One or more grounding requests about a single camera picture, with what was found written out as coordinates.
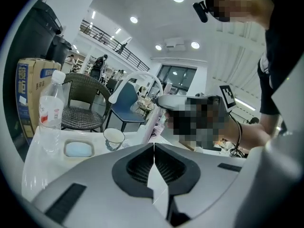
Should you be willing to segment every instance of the trash can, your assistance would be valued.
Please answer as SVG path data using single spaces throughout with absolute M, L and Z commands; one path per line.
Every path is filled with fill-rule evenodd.
M 42 0 L 35 3 L 17 30 L 9 49 L 3 79 L 4 113 L 12 139 L 22 133 L 15 97 L 17 63 L 20 58 L 26 57 L 45 59 L 54 36 L 61 32 L 62 26 L 54 11 Z
M 55 35 L 47 51 L 46 60 L 60 63 L 62 68 L 67 57 L 67 53 L 71 49 L 71 44 L 69 42 L 67 42 L 61 36 Z

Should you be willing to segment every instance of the blue chair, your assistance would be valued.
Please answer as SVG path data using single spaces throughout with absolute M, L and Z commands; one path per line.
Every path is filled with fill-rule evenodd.
M 142 115 L 130 110 L 131 106 L 138 100 L 134 86 L 126 83 L 120 92 L 117 101 L 112 105 L 105 128 L 107 129 L 112 112 L 123 122 L 121 131 L 124 132 L 127 123 L 143 123 L 145 120 Z

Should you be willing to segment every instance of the wicker chair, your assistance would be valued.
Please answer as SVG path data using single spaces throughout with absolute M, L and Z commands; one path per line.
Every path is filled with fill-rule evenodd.
M 109 115 L 111 104 L 109 102 L 110 92 L 100 82 L 92 77 L 70 73 L 66 74 L 64 84 L 71 82 L 68 103 L 62 113 L 62 129 L 73 130 L 90 130 L 100 127 L 100 132 L 103 132 L 103 123 Z M 97 91 L 105 98 L 106 108 L 104 115 L 92 111 L 92 105 Z M 82 101 L 90 104 L 89 109 L 82 107 L 71 106 L 71 100 Z

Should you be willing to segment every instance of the white cup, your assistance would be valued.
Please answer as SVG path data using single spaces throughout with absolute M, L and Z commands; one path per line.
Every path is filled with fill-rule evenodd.
M 104 130 L 105 145 L 109 151 L 115 151 L 122 145 L 125 136 L 122 131 L 116 128 L 107 128 Z

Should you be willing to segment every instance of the table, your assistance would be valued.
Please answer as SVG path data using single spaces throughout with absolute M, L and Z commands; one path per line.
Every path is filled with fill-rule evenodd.
M 136 132 L 124 133 L 124 135 L 125 142 L 128 141 L 130 143 L 130 140 L 136 137 Z M 94 156 L 110 152 L 105 146 L 105 138 L 103 133 L 61 131 L 60 139 L 61 141 L 59 143 L 59 149 L 62 151 L 58 152 L 57 155 L 52 157 L 43 150 L 41 145 L 43 141 L 41 140 L 39 127 L 36 129 L 34 138 L 25 159 L 21 184 L 22 196 L 29 202 L 31 202 L 34 197 L 50 182 L 86 159 L 80 158 L 81 160 L 79 161 L 68 160 L 68 158 L 66 158 L 63 154 L 64 143 L 66 140 L 73 139 L 90 141 L 95 148 Z M 172 145 L 161 136 L 153 139 L 153 142 Z

